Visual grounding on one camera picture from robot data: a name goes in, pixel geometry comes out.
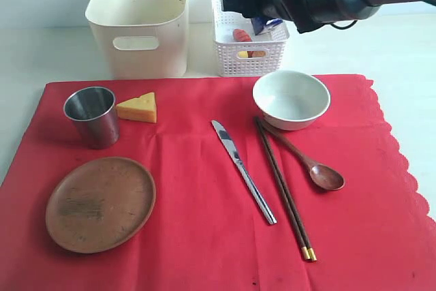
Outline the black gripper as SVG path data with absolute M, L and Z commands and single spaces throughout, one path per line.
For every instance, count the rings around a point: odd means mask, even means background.
M 243 18 L 264 15 L 290 21 L 299 33 L 316 31 L 324 26 L 310 14 L 307 0 L 221 0 L 221 9 L 241 14 Z

